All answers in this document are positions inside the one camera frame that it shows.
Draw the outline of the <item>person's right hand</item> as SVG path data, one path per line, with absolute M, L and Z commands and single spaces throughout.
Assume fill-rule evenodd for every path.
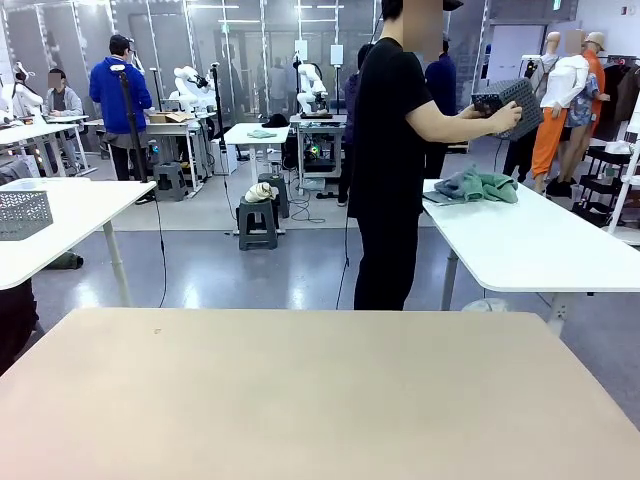
M 489 118 L 491 133 L 497 135 L 514 129 L 521 116 L 522 108 L 515 101 L 509 102 Z

